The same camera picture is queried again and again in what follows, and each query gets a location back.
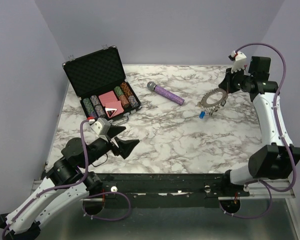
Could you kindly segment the round metal key ring disc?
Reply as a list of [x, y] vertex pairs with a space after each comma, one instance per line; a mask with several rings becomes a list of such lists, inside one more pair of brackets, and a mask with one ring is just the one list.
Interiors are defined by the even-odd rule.
[[215, 88], [203, 95], [197, 106], [209, 116], [212, 116], [222, 108], [228, 99], [228, 93], [221, 89]]

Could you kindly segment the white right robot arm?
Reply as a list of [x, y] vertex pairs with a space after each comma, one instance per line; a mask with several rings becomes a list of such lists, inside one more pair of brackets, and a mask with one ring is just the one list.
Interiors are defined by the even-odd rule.
[[246, 171], [250, 156], [263, 146], [292, 143], [287, 131], [275, 126], [272, 94], [252, 102], [237, 92], [213, 115], [199, 117], [198, 102], [223, 80], [225, 66], [127, 65], [125, 70], [142, 107], [120, 135], [140, 141], [118, 165], [121, 173]]

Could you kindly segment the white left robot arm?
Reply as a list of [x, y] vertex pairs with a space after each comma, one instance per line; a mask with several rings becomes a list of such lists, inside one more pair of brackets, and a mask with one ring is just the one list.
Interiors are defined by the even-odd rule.
[[63, 157], [47, 172], [37, 189], [17, 209], [0, 214], [4, 240], [34, 240], [53, 215], [66, 206], [102, 192], [102, 181], [89, 171], [89, 165], [109, 151], [126, 158], [129, 154], [117, 135], [126, 127], [94, 123], [98, 138], [86, 144], [84, 134], [69, 140], [61, 151]]

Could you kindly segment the all in triangle button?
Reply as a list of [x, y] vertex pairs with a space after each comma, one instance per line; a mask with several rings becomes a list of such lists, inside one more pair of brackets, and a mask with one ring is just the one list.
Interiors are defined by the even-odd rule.
[[118, 110], [117, 108], [111, 108], [111, 107], [105, 108], [105, 112], [109, 118], [112, 118], [114, 116], [114, 114], [117, 112], [117, 110]]

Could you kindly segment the red playing card deck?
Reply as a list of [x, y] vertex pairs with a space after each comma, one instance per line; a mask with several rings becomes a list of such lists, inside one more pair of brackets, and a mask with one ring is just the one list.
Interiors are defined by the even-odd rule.
[[115, 95], [114, 91], [111, 90], [109, 92], [106, 92], [104, 94], [101, 94], [98, 96], [100, 103], [104, 108], [114, 108], [117, 109], [116, 113], [113, 117], [120, 115], [124, 112], [124, 109], [122, 107], [122, 103], [120, 100], [118, 100], [117, 96]]

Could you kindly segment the blue key tag on disc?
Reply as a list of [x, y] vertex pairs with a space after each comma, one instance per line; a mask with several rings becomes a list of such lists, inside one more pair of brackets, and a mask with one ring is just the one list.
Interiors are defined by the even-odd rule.
[[205, 117], [205, 114], [206, 114], [206, 113], [205, 113], [204, 111], [202, 111], [202, 112], [200, 113], [200, 115], [199, 115], [199, 118], [200, 118], [200, 119], [203, 119], [203, 118]]

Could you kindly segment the purple glitter microphone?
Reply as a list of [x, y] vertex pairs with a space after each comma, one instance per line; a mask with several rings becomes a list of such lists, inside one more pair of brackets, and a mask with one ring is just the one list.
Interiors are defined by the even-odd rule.
[[161, 95], [162, 97], [167, 98], [180, 106], [182, 106], [185, 101], [182, 97], [170, 92], [169, 90], [166, 90], [165, 88], [157, 85], [153, 81], [149, 81], [147, 83], [147, 88], [150, 91], [155, 92], [155, 93]]

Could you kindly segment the black poker chip case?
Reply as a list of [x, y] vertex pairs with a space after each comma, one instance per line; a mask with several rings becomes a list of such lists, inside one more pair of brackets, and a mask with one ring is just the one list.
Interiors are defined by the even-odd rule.
[[[116, 46], [109, 46], [66, 61], [62, 64], [62, 68], [87, 117], [101, 117], [114, 122], [142, 109], [138, 96], [127, 82]], [[107, 116], [99, 100], [99, 95], [109, 91], [114, 91], [124, 110], [112, 118]]]

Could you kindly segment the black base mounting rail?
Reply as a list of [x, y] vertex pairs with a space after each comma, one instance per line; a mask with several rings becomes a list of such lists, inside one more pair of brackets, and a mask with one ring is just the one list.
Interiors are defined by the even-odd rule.
[[220, 173], [100, 173], [100, 183], [83, 199], [93, 214], [102, 209], [217, 208], [221, 200], [248, 197]]

